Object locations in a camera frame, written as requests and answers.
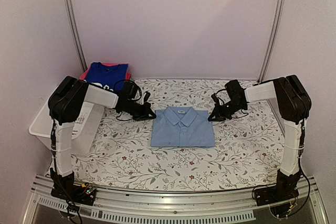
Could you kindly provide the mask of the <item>light blue garment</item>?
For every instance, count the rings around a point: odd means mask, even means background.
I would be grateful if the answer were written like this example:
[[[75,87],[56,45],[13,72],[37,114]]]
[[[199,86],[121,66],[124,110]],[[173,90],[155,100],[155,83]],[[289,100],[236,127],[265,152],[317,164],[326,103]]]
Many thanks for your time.
[[[215,135],[209,113],[193,107],[168,106],[155,111],[152,147],[214,147]]]

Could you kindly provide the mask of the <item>blue t-shirt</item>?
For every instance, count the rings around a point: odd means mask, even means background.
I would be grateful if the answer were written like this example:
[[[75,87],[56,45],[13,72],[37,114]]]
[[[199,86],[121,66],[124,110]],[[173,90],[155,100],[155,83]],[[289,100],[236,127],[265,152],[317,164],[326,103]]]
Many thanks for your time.
[[[87,83],[93,83],[103,89],[121,91],[127,79],[128,64],[107,66],[93,62],[84,78]]]

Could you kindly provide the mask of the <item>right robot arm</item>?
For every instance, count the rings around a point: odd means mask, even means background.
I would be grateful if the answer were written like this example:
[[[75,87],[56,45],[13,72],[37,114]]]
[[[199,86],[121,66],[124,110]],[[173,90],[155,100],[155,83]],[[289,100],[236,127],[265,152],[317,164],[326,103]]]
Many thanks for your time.
[[[302,173],[300,159],[304,150],[306,120],[312,106],[308,93],[296,75],[268,80],[249,88],[242,88],[238,80],[231,80],[225,84],[224,90],[230,100],[220,102],[217,94],[212,94],[215,106],[208,117],[210,122],[232,119],[237,111],[246,110],[248,103],[276,99],[285,125],[285,145],[271,196],[276,201],[284,200],[296,188]]]

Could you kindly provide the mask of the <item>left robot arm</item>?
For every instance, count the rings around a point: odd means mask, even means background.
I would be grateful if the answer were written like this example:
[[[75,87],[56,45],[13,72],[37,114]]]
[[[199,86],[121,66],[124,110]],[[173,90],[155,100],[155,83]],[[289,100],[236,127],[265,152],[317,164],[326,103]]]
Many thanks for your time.
[[[115,92],[66,76],[49,97],[49,116],[53,122],[50,134],[51,153],[54,164],[50,175],[55,188],[67,200],[73,200],[78,195],[71,164],[71,141],[75,121],[80,115],[84,102],[114,109],[118,113],[128,113],[135,121],[156,118],[147,101],[150,95],[147,93],[139,103],[135,99],[136,92],[132,87],[134,84],[133,81],[124,80],[122,89]]]

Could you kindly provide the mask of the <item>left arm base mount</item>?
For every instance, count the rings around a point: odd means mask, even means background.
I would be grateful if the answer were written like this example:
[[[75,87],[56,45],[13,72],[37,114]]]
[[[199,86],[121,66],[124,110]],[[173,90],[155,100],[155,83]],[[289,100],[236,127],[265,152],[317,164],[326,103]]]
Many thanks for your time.
[[[53,197],[67,200],[71,203],[93,206],[96,198],[97,188],[88,183],[83,185],[54,183],[51,190]]]

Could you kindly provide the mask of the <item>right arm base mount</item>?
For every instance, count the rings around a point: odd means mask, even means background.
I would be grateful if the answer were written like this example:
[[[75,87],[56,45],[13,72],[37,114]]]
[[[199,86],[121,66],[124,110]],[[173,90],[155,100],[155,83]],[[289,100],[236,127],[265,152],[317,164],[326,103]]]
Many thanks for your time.
[[[277,202],[295,199],[299,196],[299,192],[294,186],[293,188],[282,188],[276,184],[257,185],[252,189],[251,196],[257,206],[274,204]]]

